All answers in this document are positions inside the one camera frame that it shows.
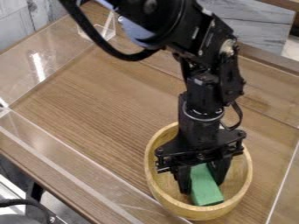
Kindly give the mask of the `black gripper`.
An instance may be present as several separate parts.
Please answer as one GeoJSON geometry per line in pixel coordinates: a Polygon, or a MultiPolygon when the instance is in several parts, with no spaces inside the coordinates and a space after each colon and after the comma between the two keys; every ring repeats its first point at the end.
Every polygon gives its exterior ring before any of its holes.
{"type": "Polygon", "coordinates": [[[220,185],[225,179],[231,159],[243,153],[241,129],[223,127],[219,118],[200,119],[179,115],[173,136],[153,150],[159,173],[175,174],[180,193],[192,190],[191,167],[208,163],[209,174],[220,185]]]}

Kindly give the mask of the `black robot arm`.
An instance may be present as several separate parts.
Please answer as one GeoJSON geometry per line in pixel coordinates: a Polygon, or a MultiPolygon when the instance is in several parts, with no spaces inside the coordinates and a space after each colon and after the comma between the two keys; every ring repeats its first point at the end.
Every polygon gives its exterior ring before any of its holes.
{"type": "Polygon", "coordinates": [[[97,1],[123,18],[133,42],[149,50],[169,50],[181,66],[177,134],[155,150],[156,170],[173,175],[184,194],[192,190],[195,165],[207,163],[221,184],[245,138],[236,126],[221,122],[225,107],[240,111],[236,99],[245,85],[233,30],[197,0],[97,1]]]}

